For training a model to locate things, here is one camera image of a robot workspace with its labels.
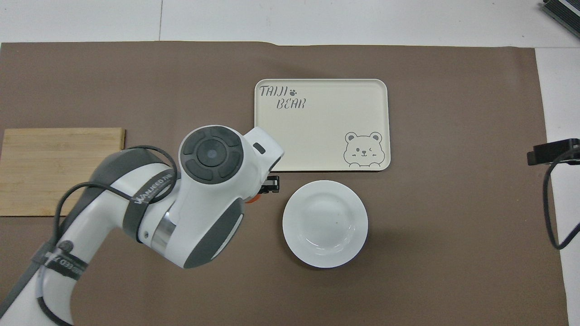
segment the white plate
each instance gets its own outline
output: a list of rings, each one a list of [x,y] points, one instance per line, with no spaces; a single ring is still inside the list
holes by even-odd
[[[264,79],[254,101],[254,124],[285,152],[274,172],[390,164],[387,87],[378,79]]]
[[[319,180],[290,198],[282,218],[284,238],[303,262],[320,268],[353,259],[367,239],[363,202],[344,184]]]

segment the black cable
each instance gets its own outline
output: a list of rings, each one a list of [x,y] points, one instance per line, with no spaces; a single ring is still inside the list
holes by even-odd
[[[52,241],[53,241],[53,245],[55,247],[56,247],[56,244],[59,242],[59,239],[61,236],[61,234],[60,234],[60,211],[63,209],[64,202],[67,200],[67,198],[73,192],[79,190],[80,188],[84,188],[84,187],[102,188],[102,189],[108,190],[114,194],[117,194],[126,200],[131,200],[131,196],[125,194],[121,190],[117,190],[117,189],[115,189],[107,184],[98,183],[98,182],[82,182],[82,183],[79,183],[76,186],[70,188],[66,193],[64,193],[64,195],[60,199],[59,203],[56,205],[55,219],[54,219],[53,230],[52,230]]]
[[[171,169],[173,170],[173,181],[171,182],[171,184],[169,185],[169,188],[164,193],[153,198],[149,202],[149,204],[155,204],[156,202],[163,200],[163,198],[167,197],[171,193],[171,191],[173,191],[173,188],[175,187],[175,184],[177,183],[177,164],[175,164],[175,161],[173,160],[171,155],[169,155],[169,153],[162,150],[161,148],[158,148],[155,146],[149,146],[149,145],[140,145],[140,146],[130,147],[130,148],[128,148],[128,150],[133,149],[133,148],[144,148],[147,150],[156,151],[158,153],[161,153],[163,156],[165,156],[167,158],[167,160],[171,163]]]
[[[546,174],[544,175],[543,181],[543,205],[544,205],[544,219],[546,220],[546,229],[548,230],[548,237],[550,238],[550,242],[552,246],[558,250],[564,249],[570,241],[580,232],[580,223],[576,225],[576,227],[570,232],[570,234],[562,241],[561,244],[556,242],[556,238],[554,237],[554,231],[552,230],[552,223],[550,222],[550,207],[548,203],[548,183],[550,182],[550,175],[552,174],[552,170],[556,167],[558,163],[561,163],[562,160],[572,159],[573,154],[580,153],[580,147],[572,148],[560,156],[556,157],[550,167],[547,169]]]
[[[44,315],[47,316],[48,319],[50,319],[56,325],[58,325],[58,326],[73,326],[72,324],[69,324],[66,321],[60,319],[59,316],[55,315],[55,313],[52,312],[52,310],[50,308],[48,308],[48,306],[46,305],[46,302],[44,301],[44,297],[41,296],[41,297],[37,298],[37,303],[38,303],[38,306],[40,307],[40,309],[42,310],[42,312],[44,313]]]
[[[149,145],[140,145],[140,146],[134,146],[134,147],[130,147],[127,148],[128,150],[130,149],[136,149],[136,148],[142,148],[142,149],[147,149],[147,150],[152,150],[152,151],[156,151],[158,153],[161,153],[163,156],[165,156],[167,158],[167,160],[171,163],[171,168],[173,170],[173,180],[171,182],[171,184],[169,185],[169,188],[162,194],[160,194],[159,196],[153,198],[149,204],[154,204],[160,200],[163,200],[165,197],[167,197],[171,191],[173,190],[173,188],[175,187],[175,184],[177,183],[177,165],[175,164],[175,161],[173,160],[173,158],[171,157],[171,155],[169,155],[169,153],[167,153],[166,151],[155,147],[155,146],[149,146]],[[96,188],[101,188],[101,189],[105,189],[108,190],[116,195],[119,195],[121,197],[123,197],[126,200],[131,200],[132,196],[125,194],[124,192],[117,190],[107,184],[103,184],[103,183],[99,183],[99,182],[82,182],[77,184],[76,186],[70,188],[60,199],[59,203],[56,205],[56,212],[55,212],[55,219],[53,222],[53,231],[52,231],[52,243],[53,245],[56,247],[56,245],[59,242],[60,237],[62,236],[61,232],[60,232],[60,212],[62,211],[64,202],[66,201],[66,199],[75,191],[77,191],[80,188],[84,188],[84,187],[96,187]]]

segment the wooden cutting board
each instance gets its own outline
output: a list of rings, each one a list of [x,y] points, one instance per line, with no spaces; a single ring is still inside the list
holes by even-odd
[[[0,216],[52,216],[62,195],[123,149],[122,128],[6,129],[0,155]],[[69,213],[82,190],[65,202]]]

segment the white bowl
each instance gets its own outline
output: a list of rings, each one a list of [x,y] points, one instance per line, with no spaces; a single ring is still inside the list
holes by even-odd
[[[347,263],[363,247],[367,211],[344,184],[319,180],[292,195],[284,209],[282,228],[286,243],[300,260],[331,268]]]

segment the rectangular tray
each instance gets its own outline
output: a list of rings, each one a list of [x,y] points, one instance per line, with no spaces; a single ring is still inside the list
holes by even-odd
[[[264,79],[254,124],[282,146],[273,171],[381,171],[391,161],[387,87],[378,79]]]

